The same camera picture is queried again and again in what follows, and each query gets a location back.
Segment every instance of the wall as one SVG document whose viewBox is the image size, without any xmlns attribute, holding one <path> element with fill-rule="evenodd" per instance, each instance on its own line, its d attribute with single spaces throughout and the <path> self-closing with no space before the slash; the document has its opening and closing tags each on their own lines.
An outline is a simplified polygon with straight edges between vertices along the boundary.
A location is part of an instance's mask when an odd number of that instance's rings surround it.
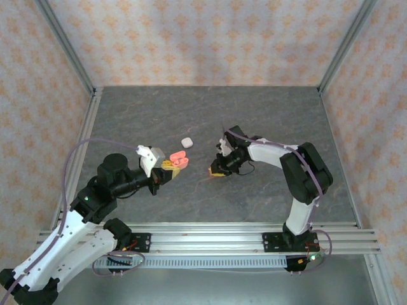
<svg viewBox="0 0 407 305">
<path fill-rule="evenodd" d="M 96 86 L 317 86 L 362 0 L 51 0 Z"/>
<path fill-rule="evenodd" d="M 364 225 L 407 300 L 407 2 L 379 0 L 324 101 Z"/>
<path fill-rule="evenodd" d="M 88 102 L 34 1 L 0 2 L 0 269 L 49 229 Z"/>
</svg>

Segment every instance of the yellow object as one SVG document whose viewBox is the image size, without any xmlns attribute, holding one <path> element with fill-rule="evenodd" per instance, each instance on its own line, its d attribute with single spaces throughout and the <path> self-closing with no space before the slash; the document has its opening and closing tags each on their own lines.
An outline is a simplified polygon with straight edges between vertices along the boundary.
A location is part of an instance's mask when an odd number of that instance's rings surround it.
<svg viewBox="0 0 407 305">
<path fill-rule="evenodd" d="M 209 175 L 213 177 L 224 177 L 224 173 L 212 173 L 212 169 L 209 168 Z"/>
<path fill-rule="evenodd" d="M 172 162 L 169 161 L 169 160 L 163 161 L 163 163 L 161 163 L 161 168 L 163 170 L 172 170 L 172 178 L 171 179 L 174 179 L 175 177 L 177 177 L 177 175 L 181 171 L 181 169 L 179 167 L 173 166 Z"/>
</svg>

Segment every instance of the orange object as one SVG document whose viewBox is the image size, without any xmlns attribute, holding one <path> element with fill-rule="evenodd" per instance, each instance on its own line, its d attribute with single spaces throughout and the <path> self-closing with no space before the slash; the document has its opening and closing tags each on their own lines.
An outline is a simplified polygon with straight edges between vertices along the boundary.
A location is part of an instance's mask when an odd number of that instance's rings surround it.
<svg viewBox="0 0 407 305">
<path fill-rule="evenodd" d="M 176 152 L 175 154 L 172 154 L 170 156 L 170 160 L 172 162 L 172 166 L 176 166 L 176 167 L 180 168 L 181 170 L 186 168 L 186 166 L 188 165 L 188 161 L 189 161 L 189 159 L 186 158 L 185 151 L 179 151 L 179 152 Z"/>
</svg>

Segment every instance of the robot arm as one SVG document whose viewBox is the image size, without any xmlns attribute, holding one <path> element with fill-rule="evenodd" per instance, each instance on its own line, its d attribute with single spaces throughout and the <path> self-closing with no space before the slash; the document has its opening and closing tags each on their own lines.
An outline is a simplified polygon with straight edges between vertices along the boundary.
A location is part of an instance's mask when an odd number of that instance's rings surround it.
<svg viewBox="0 0 407 305">
<path fill-rule="evenodd" d="M 11 293 L 18 304 L 53 304 L 58 292 L 89 264 L 112 250 L 129 246 L 131 230 L 120 220 L 112 219 L 90 241 L 74 250 L 80 239 L 117 207 L 117 198 L 134 194 L 142 187 L 148 187 L 155 195 L 160 185 L 179 173 L 178 168 L 162 166 L 165 156 L 158 148 L 139 146 L 137 153 L 141 157 L 140 168 L 136 170 L 128 168 L 127 158 L 122 154 L 107 156 L 98 166 L 97 176 L 71 203 L 62 232 L 58 235 L 58 226 L 21 265 L 0 272 L 0 284 L 6 289 L 24 275 Z M 43 255 L 57 235 L 51 250 Z M 27 267 L 39 257 L 41 260 L 26 274 Z"/>
<path fill-rule="evenodd" d="M 230 131 L 247 138 L 239 126 L 234 126 Z M 298 151 L 303 156 L 317 178 L 322 192 L 325 193 L 333 183 L 333 178 L 319 153 L 311 143 L 300 146 L 273 146 L 266 145 L 265 143 L 269 141 L 258 136 L 250 138 L 255 142 L 249 142 L 232 135 L 229 131 L 224 135 L 232 149 L 226 146 L 224 140 L 220 140 L 216 160 L 209 168 L 210 174 L 229 176 L 232 173 L 239 173 L 239 168 L 246 161 L 262 161 L 283 169 L 293 196 L 291 212 L 284 224 L 284 230 L 287 233 L 287 242 L 293 244 L 297 240 L 296 236 L 307 233 L 309 218 L 319 193 L 309 173 L 292 150 Z"/>
</svg>

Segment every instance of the metal corner post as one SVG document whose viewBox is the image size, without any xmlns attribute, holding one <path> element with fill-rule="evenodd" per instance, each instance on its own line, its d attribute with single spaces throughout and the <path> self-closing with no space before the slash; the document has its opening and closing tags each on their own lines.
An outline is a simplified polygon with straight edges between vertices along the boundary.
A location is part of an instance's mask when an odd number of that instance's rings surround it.
<svg viewBox="0 0 407 305">
<path fill-rule="evenodd" d="M 52 32 L 60 43 L 62 49 L 65 51 L 65 54 L 69 61 L 71 62 L 74 70 L 78 74 L 83 86 L 89 94 L 94 92 L 94 87 L 90 81 L 89 75 L 86 73 L 85 68 L 82 66 L 81 61 L 79 60 L 74 48 L 66 36 L 61 24 L 58 21 L 57 16 L 53 12 L 48 0 L 35 0 L 37 7 L 44 15 L 45 20 L 48 22 L 48 25 L 51 27 Z"/>
<path fill-rule="evenodd" d="M 346 33 L 345 38 L 343 38 L 343 41 L 340 47 L 338 48 L 338 51 L 333 57 L 332 62 L 330 63 L 327 71 L 325 72 L 324 77 L 322 78 L 322 81 L 318 87 L 318 91 L 321 94 L 323 94 L 326 91 L 335 73 L 341 66 L 343 59 L 346 57 L 346 54 L 348 53 L 353 42 L 355 41 L 358 33 L 361 31 L 365 21 L 367 21 L 368 17 L 370 16 L 370 13 L 376 3 L 377 0 L 363 1 L 361 9 L 357 13 L 355 20 L 352 22 L 352 25 L 350 26 L 348 32 Z"/>
</svg>

